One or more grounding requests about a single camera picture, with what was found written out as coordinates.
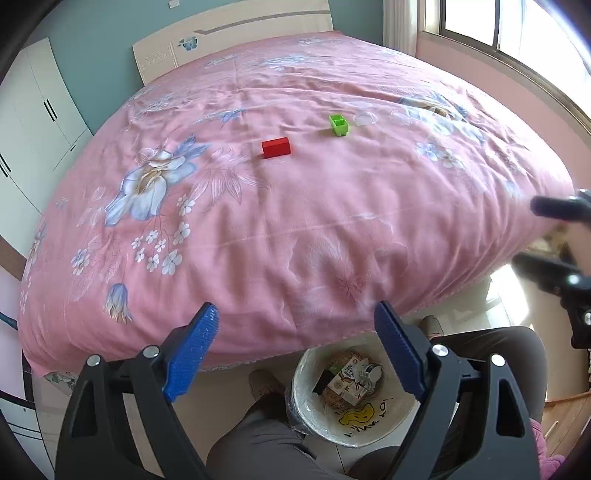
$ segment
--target silver screw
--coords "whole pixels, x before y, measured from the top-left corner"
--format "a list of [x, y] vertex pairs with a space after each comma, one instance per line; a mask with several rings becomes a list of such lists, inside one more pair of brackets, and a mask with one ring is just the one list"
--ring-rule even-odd
[[100, 357], [98, 355], [91, 355], [86, 361], [86, 365], [89, 367], [96, 367], [100, 363]]
[[566, 277], [566, 281], [569, 282], [571, 285], [576, 285], [581, 281], [581, 277], [579, 275], [569, 275]]
[[495, 353], [491, 357], [491, 362], [498, 367], [502, 367], [503, 365], [505, 365], [505, 359], [501, 357], [498, 353]]
[[441, 345], [440, 343], [433, 345], [431, 350], [437, 356], [447, 356], [447, 354], [449, 353], [447, 347], [445, 345]]
[[160, 353], [160, 349], [155, 345], [150, 345], [144, 348], [143, 354], [146, 358], [156, 358]]

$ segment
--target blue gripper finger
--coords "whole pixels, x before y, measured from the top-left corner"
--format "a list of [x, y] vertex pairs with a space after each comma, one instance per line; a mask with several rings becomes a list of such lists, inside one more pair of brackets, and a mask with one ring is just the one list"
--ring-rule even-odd
[[413, 347], [401, 320], [388, 303], [381, 301], [376, 307], [374, 325], [404, 391], [414, 395], [418, 401], [424, 401], [427, 395], [424, 376], [426, 363]]
[[170, 402], [187, 392], [217, 334], [219, 315], [214, 305], [209, 304], [197, 315], [199, 317], [185, 327], [190, 331], [183, 331], [182, 343], [176, 346], [172, 357], [166, 362], [167, 376], [162, 392]]

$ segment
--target wardrobe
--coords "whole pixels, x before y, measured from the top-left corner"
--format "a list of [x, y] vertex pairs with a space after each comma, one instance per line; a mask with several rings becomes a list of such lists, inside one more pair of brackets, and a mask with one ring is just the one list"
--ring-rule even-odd
[[92, 138], [45, 38], [0, 85], [0, 235], [25, 257], [59, 181]]

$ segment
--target trash can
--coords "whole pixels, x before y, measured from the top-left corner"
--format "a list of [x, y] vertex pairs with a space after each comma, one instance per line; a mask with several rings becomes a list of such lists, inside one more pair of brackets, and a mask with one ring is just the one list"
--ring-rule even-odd
[[[313, 390], [330, 359], [347, 349], [382, 365], [382, 379], [369, 398], [337, 414]], [[373, 332], [306, 350], [295, 369], [286, 400], [293, 428], [346, 447], [364, 447], [383, 439], [404, 421], [416, 402], [402, 389], [381, 341]]]

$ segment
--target gray pants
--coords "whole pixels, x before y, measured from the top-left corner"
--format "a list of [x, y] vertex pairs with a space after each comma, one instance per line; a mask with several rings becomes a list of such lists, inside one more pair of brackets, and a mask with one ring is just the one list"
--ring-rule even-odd
[[[513, 371], [530, 417], [541, 421], [547, 383], [544, 346], [526, 327], [508, 327], [460, 333], [433, 339], [447, 345], [456, 355], [486, 359], [493, 353], [505, 357]], [[458, 409], [450, 425], [436, 471], [453, 465], [455, 449], [467, 409]], [[302, 445], [302, 435], [287, 425], [282, 395], [261, 398], [244, 418], [211, 449], [207, 470], [214, 480], [378, 480], [389, 468], [397, 447], [376, 450], [364, 456], [349, 476], [329, 472]]]

